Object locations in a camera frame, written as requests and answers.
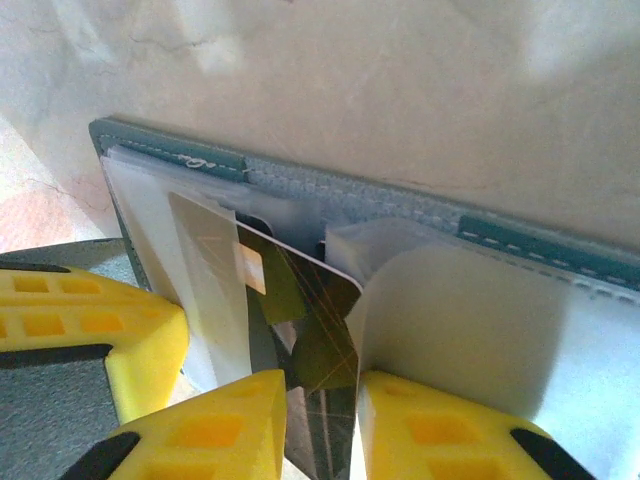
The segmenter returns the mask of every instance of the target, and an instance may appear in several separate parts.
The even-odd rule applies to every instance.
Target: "gray surface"
[[[135,285],[121,239],[56,245],[0,260],[80,267]],[[118,426],[102,360],[0,369],[0,478],[56,479]]]

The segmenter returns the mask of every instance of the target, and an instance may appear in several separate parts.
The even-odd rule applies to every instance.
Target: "wallet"
[[[91,123],[143,287],[200,391],[285,371],[286,456],[348,478],[359,373],[524,417],[597,478],[640,458],[640,257],[429,194]]]

